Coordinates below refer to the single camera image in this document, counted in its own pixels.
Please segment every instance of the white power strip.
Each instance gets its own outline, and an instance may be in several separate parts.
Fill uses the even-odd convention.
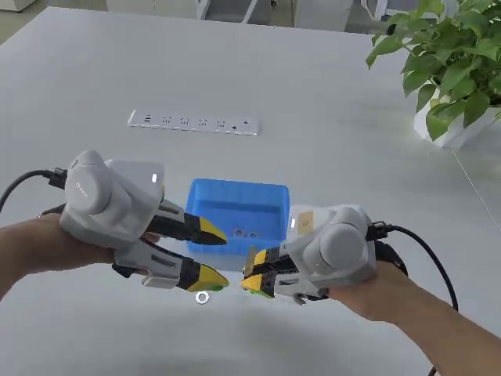
[[[182,131],[232,133],[257,136],[259,121],[251,117],[208,117],[203,115],[156,113],[134,110],[128,119],[131,127],[178,129]]]

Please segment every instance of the black cord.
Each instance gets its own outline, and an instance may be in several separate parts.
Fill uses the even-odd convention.
[[[53,172],[49,170],[34,170],[27,172],[26,174],[20,176],[16,180],[13,181],[13,183],[7,187],[5,190],[4,194],[2,195],[2,198],[0,198],[0,212],[2,212],[3,207],[5,205],[5,202],[9,198],[10,194],[25,180],[28,180],[29,178],[33,178],[35,176],[42,176],[47,179],[51,179]]]
[[[433,260],[434,264],[437,266],[438,271],[440,272],[440,274],[442,275],[442,278],[444,279],[445,285],[447,286],[447,290],[449,290],[449,295],[451,296],[452,307],[456,311],[459,312],[460,308],[458,306],[456,292],[454,291],[454,287],[452,285],[452,282],[451,282],[449,276],[447,275],[447,272],[445,271],[444,266],[442,265],[442,263],[438,259],[437,255],[431,250],[430,246],[423,239],[421,239],[415,233],[413,233],[411,230],[408,230],[404,227],[386,225],[385,229],[388,232],[398,231],[400,233],[404,233],[405,235],[413,238],[416,242],[418,242],[420,244],[421,247],[424,248],[424,250],[428,253],[428,255]],[[437,369],[435,367],[433,367],[433,368],[431,368],[430,372],[428,373],[428,376],[434,376],[436,373],[437,373]]]

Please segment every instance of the blue container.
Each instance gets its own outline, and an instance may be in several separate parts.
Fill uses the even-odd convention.
[[[225,233],[228,243],[188,242],[188,248],[206,254],[246,255],[251,245],[258,251],[275,247],[286,238],[289,206],[286,186],[195,179],[185,211],[212,222]]]

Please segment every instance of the hand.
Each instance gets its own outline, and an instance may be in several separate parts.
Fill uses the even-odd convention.
[[[114,261],[113,250],[82,243],[65,233],[59,226],[57,214],[44,215],[2,230],[7,233],[5,238],[9,248],[16,253],[23,276]],[[151,242],[160,239],[148,233],[144,237]]]
[[[420,288],[389,262],[377,262],[377,276],[354,287],[330,288],[329,297],[371,321],[395,324]]]

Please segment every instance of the small ring on table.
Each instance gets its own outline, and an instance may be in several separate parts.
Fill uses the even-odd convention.
[[[206,292],[206,291],[199,291],[196,293],[195,295],[195,301],[198,303],[198,304],[205,304],[209,301],[209,293]]]

